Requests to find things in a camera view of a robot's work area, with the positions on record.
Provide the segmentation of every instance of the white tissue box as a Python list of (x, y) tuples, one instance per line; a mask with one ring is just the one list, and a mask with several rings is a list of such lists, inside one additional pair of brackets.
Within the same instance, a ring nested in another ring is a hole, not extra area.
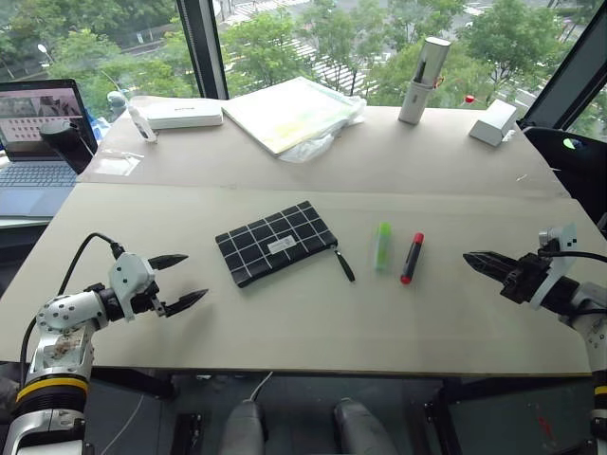
[(516, 107), (507, 102), (495, 100), (476, 120), (469, 134), (492, 146), (500, 145), (502, 139), (512, 128), (515, 119)]
[(141, 109), (153, 130), (221, 125), (224, 115), (217, 100), (170, 100)]

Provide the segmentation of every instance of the yellow ring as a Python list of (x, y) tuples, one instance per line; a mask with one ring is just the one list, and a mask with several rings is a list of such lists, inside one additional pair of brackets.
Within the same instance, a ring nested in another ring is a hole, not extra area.
[(78, 387), (84, 391), (84, 393), (88, 392), (88, 384), (81, 379), (76, 379), (74, 377), (53, 377), (51, 379), (43, 379), (42, 381), (37, 381), (32, 384), (29, 384), (26, 387), (23, 387), (19, 393), (17, 393), (17, 402), (21, 400), (28, 393), (33, 391), (38, 391), (44, 387), (53, 387), (53, 386), (72, 386)]

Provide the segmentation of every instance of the window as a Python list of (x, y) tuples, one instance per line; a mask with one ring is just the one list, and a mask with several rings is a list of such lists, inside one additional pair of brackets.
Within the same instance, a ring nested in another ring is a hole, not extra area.
[(607, 142), (607, 86), (597, 93), (568, 131)]
[(199, 96), (175, 0), (2, 0), (0, 82), (75, 79), (94, 118), (107, 94)]
[[(216, 0), (230, 96), (293, 77), (375, 105), (400, 105), (423, 40), (452, 41), (433, 107), (522, 115), (600, 6), (599, 0)], [(466, 95), (474, 102), (466, 103)]]

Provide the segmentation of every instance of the black and white checkered pencil case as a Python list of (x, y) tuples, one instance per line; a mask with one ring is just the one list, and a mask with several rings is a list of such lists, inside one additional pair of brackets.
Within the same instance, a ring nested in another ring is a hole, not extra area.
[(335, 251), (346, 276), (354, 281), (338, 239), (308, 201), (218, 235), (215, 242), (238, 287), (326, 249)]

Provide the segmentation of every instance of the zipper pull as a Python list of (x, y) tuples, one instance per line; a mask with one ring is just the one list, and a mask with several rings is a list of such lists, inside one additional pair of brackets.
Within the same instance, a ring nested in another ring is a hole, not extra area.
[(350, 268), (350, 265), (348, 265), (348, 262), (345, 261), (345, 259), (341, 255), (341, 252), (338, 250), (337, 246), (331, 245), (331, 249), (333, 250), (335, 255), (338, 257), (338, 260), (340, 261), (341, 268), (343, 268), (343, 272), (345, 273), (345, 276), (348, 277), (348, 280), (350, 280), (350, 282), (353, 282), (355, 280), (354, 272)]

